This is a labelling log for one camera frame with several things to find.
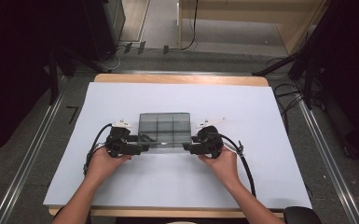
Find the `black tape strip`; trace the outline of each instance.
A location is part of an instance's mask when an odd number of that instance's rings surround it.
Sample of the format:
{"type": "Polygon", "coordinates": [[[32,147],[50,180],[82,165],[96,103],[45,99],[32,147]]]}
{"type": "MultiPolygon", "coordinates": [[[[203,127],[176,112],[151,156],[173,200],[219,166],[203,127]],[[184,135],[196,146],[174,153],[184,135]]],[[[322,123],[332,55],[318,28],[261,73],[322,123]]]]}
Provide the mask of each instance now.
{"type": "Polygon", "coordinates": [[[163,55],[166,55],[168,53],[170,47],[168,47],[167,45],[164,46],[164,52],[162,53],[163,55]]]}
{"type": "Polygon", "coordinates": [[[132,43],[128,44],[128,45],[126,46],[126,50],[124,50],[124,53],[130,52],[131,47],[132,47],[132,43]]]}
{"type": "Polygon", "coordinates": [[[139,46],[138,54],[142,54],[144,52],[146,41],[141,42],[141,46],[139,46]]]}

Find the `metal rail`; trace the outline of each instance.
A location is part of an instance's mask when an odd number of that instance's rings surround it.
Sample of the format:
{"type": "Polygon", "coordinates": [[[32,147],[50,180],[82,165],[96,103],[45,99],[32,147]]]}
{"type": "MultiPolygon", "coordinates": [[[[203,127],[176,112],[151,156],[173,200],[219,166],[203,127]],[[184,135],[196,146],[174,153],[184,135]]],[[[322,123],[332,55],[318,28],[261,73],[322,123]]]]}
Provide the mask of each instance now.
{"type": "Polygon", "coordinates": [[[35,137],[28,147],[28,151],[26,152],[24,159],[20,165],[19,170],[17,171],[14,179],[12,180],[10,186],[7,189],[5,197],[0,205],[0,224],[7,223],[8,218],[10,216],[11,211],[13,210],[16,201],[18,200],[22,188],[27,180],[28,174],[31,172],[31,169],[34,165],[37,154],[45,140],[46,134],[48,133],[48,129],[51,125],[51,122],[54,120],[55,115],[60,107],[63,94],[65,89],[68,86],[70,79],[67,77],[62,77],[60,81],[61,92],[54,103],[54,105],[50,105],[48,107],[48,111],[46,112],[45,117],[42,120],[35,137]]]}
{"type": "Polygon", "coordinates": [[[356,201],[353,198],[351,191],[330,152],[328,144],[324,140],[324,136],[319,128],[316,118],[313,116],[312,111],[306,107],[303,101],[300,103],[300,108],[310,127],[313,139],[315,140],[316,146],[321,154],[322,160],[324,161],[324,166],[330,175],[330,179],[337,191],[339,199],[341,200],[348,220],[352,224],[359,224],[359,209],[356,205],[356,201]]]}

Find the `white paper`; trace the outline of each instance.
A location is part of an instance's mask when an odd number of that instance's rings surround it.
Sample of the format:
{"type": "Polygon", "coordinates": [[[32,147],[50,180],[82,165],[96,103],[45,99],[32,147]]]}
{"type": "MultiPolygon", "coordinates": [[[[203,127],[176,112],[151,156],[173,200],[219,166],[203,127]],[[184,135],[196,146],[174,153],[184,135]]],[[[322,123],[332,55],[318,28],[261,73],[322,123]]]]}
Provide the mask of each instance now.
{"type": "MultiPolygon", "coordinates": [[[[64,205],[83,179],[96,134],[121,119],[137,134],[139,115],[188,112],[192,135],[205,119],[226,118],[217,130],[241,140],[257,199],[268,208],[311,208],[270,87],[90,83],[86,101],[45,205],[64,205]]],[[[105,131],[100,142],[108,135],[105,131]]],[[[241,181],[250,188],[242,162],[241,181]]],[[[151,149],[122,164],[99,188],[93,205],[120,207],[238,208],[212,171],[182,148],[151,149]]]]}

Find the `black cable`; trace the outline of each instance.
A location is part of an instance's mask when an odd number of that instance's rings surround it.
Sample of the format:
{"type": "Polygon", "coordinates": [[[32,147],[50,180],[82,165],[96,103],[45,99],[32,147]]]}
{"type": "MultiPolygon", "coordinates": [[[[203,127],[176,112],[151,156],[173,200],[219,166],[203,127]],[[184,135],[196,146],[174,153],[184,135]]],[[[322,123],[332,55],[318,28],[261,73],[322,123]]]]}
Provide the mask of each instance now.
{"type": "MultiPolygon", "coordinates": [[[[285,110],[285,107],[283,106],[283,104],[281,103],[281,101],[278,99],[277,97],[277,93],[276,91],[278,90],[278,88],[282,87],[282,86],[292,86],[291,84],[287,84],[287,83],[284,83],[284,84],[281,84],[281,85],[278,85],[277,87],[275,87],[273,93],[274,93],[274,96],[275,96],[275,100],[277,101],[278,103],[278,106],[282,109],[282,111],[285,110]]],[[[286,134],[289,134],[289,119],[287,117],[287,114],[284,113],[283,114],[283,126],[284,126],[284,129],[286,130],[286,134]]]]}
{"type": "Polygon", "coordinates": [[[231,141],[231,139],[229,139],[228,137],[224,136],[223,134],[221,133],[218,133],[218,135],[226,140],[228,140],[236,149],[237,151],[237,154],[240,156],[241,158],[241,161],[242,161],[242,164],[243,164],[243,167],[245,168],[245,171],[246,171],[246,174],[248,175],[248,179],[249,179],[249,183],[251,185],[251,191],[252,191],[252,194],[255,196],[255,182],[254,182],[254,179],[252,177],[252,173],[251,173],[251,170],[249,169],[249,165],[248,165],[248,162],[246,162],[246,159],[245,157],[243,156],[243,146],[241,145],[241,141],[240,141],[240,147],[237,147],[237,145],[231,141]]]}
{"type": "MultiPolygon", "coordinates": [[[[196,30],[194,30],[193,25],[191,24],[191,19],[188,19],[188,24],[190,25],[191,32],[193,32],[193,35],[195,35],[196,30]]],[[[194,40],[194,42],[196,43],[196,47],[189,49],[190,51],[196,49],[197,46],[199,45],[199,43],[196,40],[194,40]]]]}
{"type": "Polygon", "coordinates": [[[282,93],[282,94],[278,94],[278,95],[275,95],[275,97],[283,97],[283,96],[288,96],[288,95],[291,95],[291,94],[296,94],[296,93],[302,93],[302,91],[290,91],[290,92],[287,92],[287,93],[282,93]]]}
{"type": "Polygon", "coordinates": [[[106,65],[104,65],[103,63],[100,63],[100,62],[97,62],[97,64],[99,64],[99,65],[102,66],[103,68],[107,69],[107,72],[108,72],[108,73],[112,73],[112,71],[115,70],[115,69],[117,69],[117,68],[120,66],[120,64],[121,64],[121,60],[120,60],[120,58],[118,57],[118,53],[119,53],[122,49],[125,49],[125,48],[121,48],[121,49],[117,48],[117,51],[116,51],[115,54],[116,54],[118,63],[117,63],[114,67],[108,67],[108,66],[106,66],[106,65]]]}
{"type": "Polygon", "coordinates": [[[303,95],[297,96],[293,101],[289,103],[286,109],[281,113],[281,115],[287,113],[290,109],[294,108],[298,103],[300,103],[304,99],[303,95]]]}
{"type": "Polygon", "coordinates": [[[270,59],[266,62],[266,68],[269,68],[269,63],[272,62],[272,61],[275,61],[275,60],[283,60],[284,58],[273,58],[273,59],[270,59]]]}
{"type": "Polygon", "coordinates": [[[83,174],[84,174],[84,175],[86,175],[87,170],[89,169],[89,165],[90,165],[90,161],[91,161],[92,156],[93,156],[94,153],[97,151],[97,150],[95,150],[95,147],[96,147],[96,145],[97,145],[97,141],[98,141],[98,139],[100,138],[101,133],[103,133],[103,131],[104,131],[107,127],[112,127],[112,124],[111,124],[111,123],[106,124],[106,125],[98,132],[97,137],[95,137],[95,140],[94,140],[94,142],[92,143],[91,149],[90,149],[90,151],[89,151],[89,153],[87,154],[87,157],[86,157],[86,163],[84,164],[84,167],[83,167],[83,174]]]}
{"type": "Polygon", "coordinates": [[[191,40],[190,45],[188,45],[186,48],[181,49],[181,50],[185,50],[185,49],[190,48],[190,47],[193,45],[194,40],[196,39],[196,21],[197,21],[197,11],[198,11],[198,8],[199,8],[199,0],[196,1],[196,11],[194,12],[194,32],[193,32],[193,40],[191,40]]]}

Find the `forearm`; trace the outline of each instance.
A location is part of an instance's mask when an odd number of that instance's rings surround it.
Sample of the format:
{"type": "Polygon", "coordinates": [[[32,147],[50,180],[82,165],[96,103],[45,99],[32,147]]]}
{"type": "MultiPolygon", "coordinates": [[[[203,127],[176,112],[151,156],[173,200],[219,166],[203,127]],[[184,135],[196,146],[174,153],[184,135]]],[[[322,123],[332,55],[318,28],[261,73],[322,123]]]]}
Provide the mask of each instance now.
{"type": "Polygon", "coordinates": [[[251,224],[283,223],[268,208],[256,199],[249,190],[238,181],[225,184],[228,192],[240,206],[251,224]]]}
{"type": "Polygon", "coordinates": [[[54,218],[54,224],[58,223],[85,223],[90,210],[90,205],[99,184],[85,179],[77,189],[74,196],[54,218]]]}

